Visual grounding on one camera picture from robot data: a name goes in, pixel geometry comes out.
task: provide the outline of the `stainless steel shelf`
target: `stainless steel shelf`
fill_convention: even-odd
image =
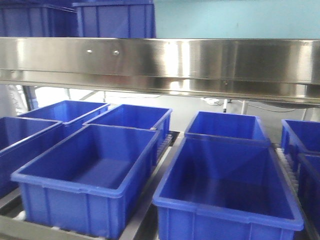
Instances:
[[[320,104],[320,40],[0,38],[0,84]]]

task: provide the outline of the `metal bolt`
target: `metal bolt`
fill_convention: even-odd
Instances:
[[[112,55],[114,55],[114,56],[118,56],[119,54],[120,54],[119,50],[114,50],[112,52]]]

